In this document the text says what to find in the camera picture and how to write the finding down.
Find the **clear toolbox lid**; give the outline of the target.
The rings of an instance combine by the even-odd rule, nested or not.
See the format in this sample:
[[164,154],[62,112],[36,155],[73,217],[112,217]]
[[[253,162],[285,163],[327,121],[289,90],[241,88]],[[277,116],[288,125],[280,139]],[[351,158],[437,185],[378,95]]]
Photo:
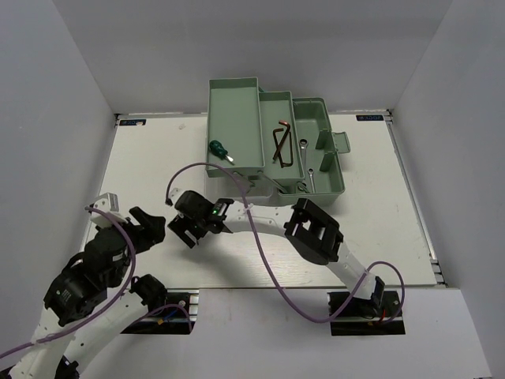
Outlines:
[[233,176],[238,180],[247,199],[255,204],[268,205],[271,201],[275,201],[277,192],[285,193],[286,190],[263,171],[257,171],[253,175],[243,175],[234,171]]

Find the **green stubby screwdriver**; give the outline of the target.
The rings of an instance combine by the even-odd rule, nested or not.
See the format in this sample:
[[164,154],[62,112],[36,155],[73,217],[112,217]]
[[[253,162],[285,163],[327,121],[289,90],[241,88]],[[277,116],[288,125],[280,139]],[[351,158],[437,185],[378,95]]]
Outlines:
[[208,143],[209,152],[219,159],[222,162],[235,165],[234,158],[230,155],[230,153],[225,149],[223,144],[217,140],[211,140]]

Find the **green plastic toolbox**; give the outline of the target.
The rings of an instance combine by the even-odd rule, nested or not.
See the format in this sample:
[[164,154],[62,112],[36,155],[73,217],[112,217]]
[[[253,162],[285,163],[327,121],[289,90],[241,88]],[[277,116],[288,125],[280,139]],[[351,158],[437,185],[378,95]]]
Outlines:
[[[275,142],[272,131],[291,125],[294,163],[281,168],[273,162]],[[314,170],[316,192],[304,179],[299,140],[306,139],[307,168]],[[207,141],[220,141],[234,158],[235,165],[220,161],[210,152],[206,160],[204,192],[211,198],[238,199],[238,187],[229,179],[237,171],[253,175],[263,171],[286,190],[277,192],[269,205],[291,205],[307,196],[319,206],[332,205],[346,186],[339,157],[350,152],[344,132],[331,127],[327,106],[320,97],[295,98],[289,91],[265,92],[255,77],[211,79],[209,81]]]

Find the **small silver wrench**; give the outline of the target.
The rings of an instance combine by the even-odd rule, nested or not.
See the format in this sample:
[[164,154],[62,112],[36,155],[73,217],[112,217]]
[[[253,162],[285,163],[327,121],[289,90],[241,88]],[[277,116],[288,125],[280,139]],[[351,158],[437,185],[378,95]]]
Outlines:
[[314,170],[310,167],[307,170],[307,172],[309,175],[309,181],[310,181],[312,193],[315,193],[316,192],[316,185],[315,185],[315,180],[314,180]]

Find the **large silver ratchet wrench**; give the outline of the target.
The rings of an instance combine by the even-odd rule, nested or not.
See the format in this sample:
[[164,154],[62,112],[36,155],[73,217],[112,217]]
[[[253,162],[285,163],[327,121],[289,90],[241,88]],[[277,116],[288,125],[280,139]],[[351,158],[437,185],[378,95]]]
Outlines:
[[299,140],[299,149],[300,149],[300,157],[301,157],[301,164],[304,172],[304,179],[306,182],[309,182],[309,177],[308,177],[308,168],[307,168],[307,163],[306,163],[306,157],[307,157],[307,151],[308,151],[308,142],[306,139],[302,138]]

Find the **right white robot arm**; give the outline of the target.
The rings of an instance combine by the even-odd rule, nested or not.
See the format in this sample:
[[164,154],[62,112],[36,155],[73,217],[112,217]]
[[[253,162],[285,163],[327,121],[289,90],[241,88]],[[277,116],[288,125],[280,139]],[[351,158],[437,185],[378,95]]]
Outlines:
[[362,313],[378,314],[385,304],[382,279],[369,273],[350,252],[339,223],[307,197],[291,206],[270,207],[230,198],[212,203],[193,190],[173,189],[166,203],[177,212],[169,229],[189,248],[208,233],[277,235],[286,238],[304,260],[330,269],[354,291],[352,299]]

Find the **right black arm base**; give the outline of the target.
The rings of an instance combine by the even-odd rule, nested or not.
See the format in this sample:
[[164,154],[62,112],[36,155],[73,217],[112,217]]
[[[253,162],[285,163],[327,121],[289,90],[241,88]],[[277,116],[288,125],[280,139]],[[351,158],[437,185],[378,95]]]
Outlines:
[[374,310],[364,300],[353,298],[346,308],[330,323],[332,336],[400,336],[406,334],[400,312],[391,323],[398,306],[396,291],[385,291],[382,305]]

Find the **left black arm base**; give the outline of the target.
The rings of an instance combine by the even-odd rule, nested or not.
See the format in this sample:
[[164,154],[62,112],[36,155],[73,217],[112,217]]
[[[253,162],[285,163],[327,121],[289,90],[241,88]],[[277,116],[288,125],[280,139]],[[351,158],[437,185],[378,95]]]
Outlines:
[[189,335],[197,320],[198,290],[169,290],[166,299],[161,302],[157,310],[150,316],[128,326],[122,331],[123,335]]

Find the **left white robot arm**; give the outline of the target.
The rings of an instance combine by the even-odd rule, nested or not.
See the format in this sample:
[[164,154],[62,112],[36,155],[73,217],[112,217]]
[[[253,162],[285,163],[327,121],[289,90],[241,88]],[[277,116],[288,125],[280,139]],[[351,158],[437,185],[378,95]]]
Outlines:
[[139,207],[126,218],[107,206],[86,209],[95,237],[51,282],[32,339],[2,353],[24,352],[5,378],[71,378],[83,366],[66,352],[76,336],[90,337],[81,348],[97,352],[144,311],[157,315],[166,308],[164,286],[153,276],[134,276],[137,254],[164,240],[165,218]]

